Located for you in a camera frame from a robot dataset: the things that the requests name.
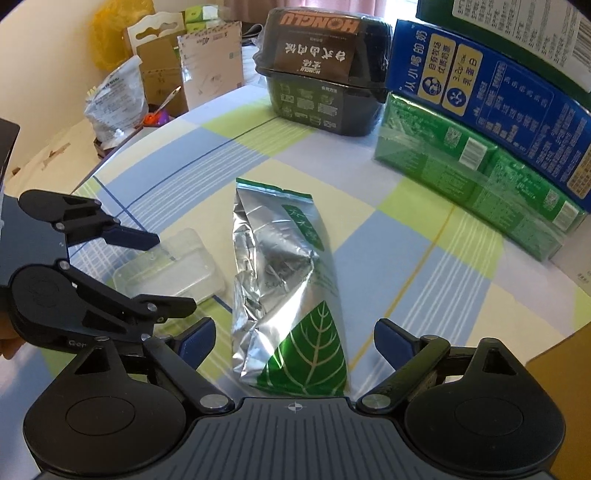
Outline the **clear plastic case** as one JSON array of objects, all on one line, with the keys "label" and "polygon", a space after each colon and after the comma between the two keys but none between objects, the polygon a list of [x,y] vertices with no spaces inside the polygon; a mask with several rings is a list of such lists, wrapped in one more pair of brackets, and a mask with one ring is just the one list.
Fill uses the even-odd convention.
[{"label": "clear plastic case", "polygon": [[199,235],[186,228],[142,252],[113,273],[115,289],[140,294],[190,297],[199,304],[225,290],[225,282]]}]

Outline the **silver green tea bag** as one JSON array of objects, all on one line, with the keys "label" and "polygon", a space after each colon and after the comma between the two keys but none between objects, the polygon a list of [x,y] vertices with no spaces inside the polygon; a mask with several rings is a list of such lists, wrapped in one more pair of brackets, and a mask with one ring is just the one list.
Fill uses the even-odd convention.
[{"label": "silver green tea bag", "polygon": [[239,178],[232,243],[232,370],[280,395],[340,396],[349,383],[329,236],[314,198]]}]

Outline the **checked tablecloth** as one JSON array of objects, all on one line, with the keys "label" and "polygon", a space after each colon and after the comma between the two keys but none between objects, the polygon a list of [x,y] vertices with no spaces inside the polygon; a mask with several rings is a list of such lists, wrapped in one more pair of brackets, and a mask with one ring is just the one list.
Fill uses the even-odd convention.
[{"label": "checked tablecloth", "polygon": [[243,87],[140,133],[105,162],[80,122],[6,185],[99,199],[123,224],[199,235],[225,280],[235,181],[311,194],[328,230],[354,393],[390,373],[370,335],[388,317],[460,345],[500,338],[522,361],[590,320],[588,295],[473,216],[374,160],[376,139],[277,118],[266,90]]}]

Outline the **grey printed plastic bag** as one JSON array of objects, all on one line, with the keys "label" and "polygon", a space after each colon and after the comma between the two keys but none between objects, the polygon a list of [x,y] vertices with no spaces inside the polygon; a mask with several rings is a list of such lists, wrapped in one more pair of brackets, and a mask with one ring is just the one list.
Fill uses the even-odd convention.
[{"label": "grey printed plastic bag", "polygon": [[103,149],[121,144],[148,113],[140,65],[134,55],[112,71],[85,100],[84,116]]}]

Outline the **brown cardboard box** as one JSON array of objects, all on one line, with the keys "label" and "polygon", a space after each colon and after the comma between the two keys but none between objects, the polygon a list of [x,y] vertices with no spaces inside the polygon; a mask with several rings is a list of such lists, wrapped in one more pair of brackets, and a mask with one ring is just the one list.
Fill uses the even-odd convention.
[{"label": "brown cardboard box", "polygon": [[552,466],[559,479],[591,478],[591,325],[527,362],[526,368],[561,410],[564,443]]}]

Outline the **yellow plastic bag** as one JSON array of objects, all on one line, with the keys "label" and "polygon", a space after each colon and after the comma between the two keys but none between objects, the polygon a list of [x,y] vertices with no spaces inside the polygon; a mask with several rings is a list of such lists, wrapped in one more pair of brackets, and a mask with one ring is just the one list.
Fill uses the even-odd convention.
[{"label": "yellow plastic bag", "polygon": [[110,72],[129,58],[126,29],[155,13],[152,0],[109,0],[94,13],[89,26],[89,45],[95,66]]}]

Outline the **white tall box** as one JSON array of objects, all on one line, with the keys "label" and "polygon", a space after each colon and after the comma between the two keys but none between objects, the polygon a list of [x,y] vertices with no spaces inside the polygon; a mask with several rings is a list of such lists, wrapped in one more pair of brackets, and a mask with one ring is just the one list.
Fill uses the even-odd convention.
[{"label": "white tall box", "polygon": [[591,292],[590,233],[568,238],[566,243],[551,257],[551,262],[587,295]]}]

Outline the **brown white hanger box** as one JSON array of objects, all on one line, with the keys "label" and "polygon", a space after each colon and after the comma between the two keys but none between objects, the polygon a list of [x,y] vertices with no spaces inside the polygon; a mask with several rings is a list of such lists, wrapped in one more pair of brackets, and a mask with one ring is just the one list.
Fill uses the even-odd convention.
[{"label": "brown white hanger box", "polygon": [[164,107],[178,117],[187,111],[177,38],[186,33],[181,13],[146,15],[126,29],[131,52],[141,59],[140,73],[149,105],[158,107],[175,91]]}]

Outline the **green wrapped carton pack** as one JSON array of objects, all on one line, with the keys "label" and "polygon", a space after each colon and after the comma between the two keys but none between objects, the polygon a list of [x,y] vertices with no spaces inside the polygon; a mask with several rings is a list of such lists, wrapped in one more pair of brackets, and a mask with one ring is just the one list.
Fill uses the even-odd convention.
[{"label": "green wrapped carton pack", "polygon": [[501,147],[393,93],[375,158],[453,201],[540,261],[553,256],[587,216]]}]

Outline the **pink white paper envelope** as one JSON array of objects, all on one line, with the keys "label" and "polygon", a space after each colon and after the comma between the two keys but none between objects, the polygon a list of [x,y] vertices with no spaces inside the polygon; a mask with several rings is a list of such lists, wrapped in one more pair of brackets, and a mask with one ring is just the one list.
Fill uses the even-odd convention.
[{"label": "pink white paper envelope", "polygon": [[189,110],[242,87],[242,23],[222,23],[177,41]]}]

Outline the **green tissue packs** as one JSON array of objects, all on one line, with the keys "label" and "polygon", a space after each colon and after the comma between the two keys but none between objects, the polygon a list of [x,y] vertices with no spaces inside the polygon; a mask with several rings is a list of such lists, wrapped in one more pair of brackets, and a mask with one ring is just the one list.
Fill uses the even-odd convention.
[{"label": "green tissue packs", "polygon": [[201,4],[186,8],[183,15],[186,25],[218,21],[221,19],[221,7],[216,4]]}]

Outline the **blue milk carton box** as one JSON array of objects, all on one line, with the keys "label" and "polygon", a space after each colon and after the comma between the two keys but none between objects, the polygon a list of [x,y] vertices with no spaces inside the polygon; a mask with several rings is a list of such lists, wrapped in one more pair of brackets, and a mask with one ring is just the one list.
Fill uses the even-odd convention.
[{"label": "blue milk carton box", "polygon": [[469,127],[590,207],[590,112],[517,62],[415,21],[394,27],[387,87]]}]

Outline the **black Honglu food container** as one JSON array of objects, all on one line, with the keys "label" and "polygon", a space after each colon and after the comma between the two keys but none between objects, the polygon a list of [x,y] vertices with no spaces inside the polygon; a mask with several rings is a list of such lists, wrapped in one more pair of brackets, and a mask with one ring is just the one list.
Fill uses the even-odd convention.
[{"label": "black Honglu food container", "polygon": [[253,56],[277,116],[363,137],[380,120],[393,27],[366,14],[274,8]]}]

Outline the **dark green top carton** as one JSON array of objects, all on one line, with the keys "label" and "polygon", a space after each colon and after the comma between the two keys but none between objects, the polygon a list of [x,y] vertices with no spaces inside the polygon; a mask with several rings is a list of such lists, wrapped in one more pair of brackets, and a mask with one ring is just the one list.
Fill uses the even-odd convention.
[{"label": "dark green top carton", "polygon": [[568,1],[420,1],[416,17],[487,46],[590,106],[590,19]]}]

